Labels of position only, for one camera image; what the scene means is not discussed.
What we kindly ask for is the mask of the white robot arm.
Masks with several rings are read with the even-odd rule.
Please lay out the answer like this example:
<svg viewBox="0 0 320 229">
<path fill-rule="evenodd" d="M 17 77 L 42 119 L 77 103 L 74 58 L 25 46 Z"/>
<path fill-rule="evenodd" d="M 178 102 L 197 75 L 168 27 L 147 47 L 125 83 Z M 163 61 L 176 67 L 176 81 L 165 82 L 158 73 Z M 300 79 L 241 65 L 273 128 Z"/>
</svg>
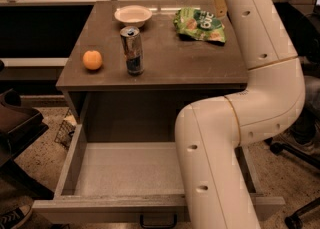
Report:
<svg viewBox="0 0 320 229">
<path fill-rule="evenodd" d="M 304 105 L 304 76 L 272 0 L 225 1 L 247 87 L 187 105 L 176 120 L 176 150 L 193 229 L 260 229 L 235 150 L 293 124 Z"/>
</svg>

